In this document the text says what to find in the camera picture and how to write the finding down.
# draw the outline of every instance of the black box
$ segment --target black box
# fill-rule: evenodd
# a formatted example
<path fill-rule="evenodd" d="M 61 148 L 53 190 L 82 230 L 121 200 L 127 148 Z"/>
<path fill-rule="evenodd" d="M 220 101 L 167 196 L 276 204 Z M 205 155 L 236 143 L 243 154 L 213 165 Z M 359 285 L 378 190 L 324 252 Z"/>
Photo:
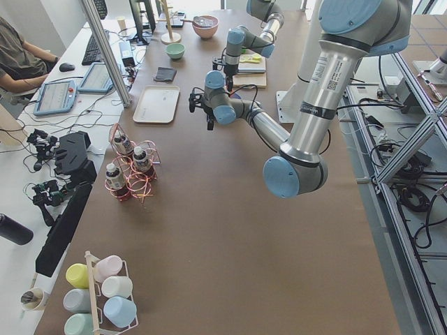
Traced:
<path fill-rule="evenodd" d="M 119 42 L 119 51 L 121 53 L 121 59 L 124 67 L 127 68 L 128 66 L 135 66 L 131 43 L 128 40 L 126 42 Z"/>

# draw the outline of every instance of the orange bowl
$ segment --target orange bowl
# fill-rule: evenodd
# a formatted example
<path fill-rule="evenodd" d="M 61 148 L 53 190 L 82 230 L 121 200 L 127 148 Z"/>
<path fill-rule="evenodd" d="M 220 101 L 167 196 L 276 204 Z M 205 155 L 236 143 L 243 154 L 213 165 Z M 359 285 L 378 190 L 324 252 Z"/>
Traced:
<path fill-rule="evenodd" d="M 193 29 L 201 38 L 207 39 L 213 37 L 213 35 L 216 33 L 217 28 L 219 27 L 219 20 L 217 17 L 211 16 L 211 15 L 201 15 L 202 17 L 212 20 L 213 26 L 212 27 L 201 27 L 195 22 L 193 22 Z"/>

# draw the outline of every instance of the yellow cup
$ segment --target yellow cup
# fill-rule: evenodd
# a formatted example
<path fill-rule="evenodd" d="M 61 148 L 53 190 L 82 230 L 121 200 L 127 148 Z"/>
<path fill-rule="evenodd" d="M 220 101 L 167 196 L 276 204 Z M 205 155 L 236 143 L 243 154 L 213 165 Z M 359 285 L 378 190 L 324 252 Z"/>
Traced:
<path fill-rule="evenodd" d="M 85 264 L 71 265 L 65 273 L 65 278 L 74 288 L 89 288 L 89 276 Z"/>

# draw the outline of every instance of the wooden base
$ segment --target wooden base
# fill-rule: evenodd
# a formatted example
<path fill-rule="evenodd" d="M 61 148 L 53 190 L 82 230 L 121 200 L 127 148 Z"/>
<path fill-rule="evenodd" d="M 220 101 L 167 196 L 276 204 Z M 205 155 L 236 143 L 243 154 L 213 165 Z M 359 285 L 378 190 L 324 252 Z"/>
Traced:
<path fill-rule="evenodd" d="M 161 36 L 161 42 L 163 44 L 171 44 L 171 43 L 179 43 L 182 40 L 182 37 L 179 33 L 173 33 L 173 37 L 169 36 L 169 33 L 165 33 Z"/>

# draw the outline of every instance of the black mouse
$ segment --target black mouse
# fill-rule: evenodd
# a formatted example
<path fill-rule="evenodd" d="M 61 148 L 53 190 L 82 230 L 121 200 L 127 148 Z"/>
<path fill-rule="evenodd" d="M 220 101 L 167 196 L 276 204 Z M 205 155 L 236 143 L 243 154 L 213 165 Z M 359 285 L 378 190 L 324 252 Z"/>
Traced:
<path fill-rule="evenodd" d="M 74 69 L 75 66 L 70 63 L 62 63 L 61 65 L 59 65 L 59 71 L 61 72 L 73 71 Z"/>

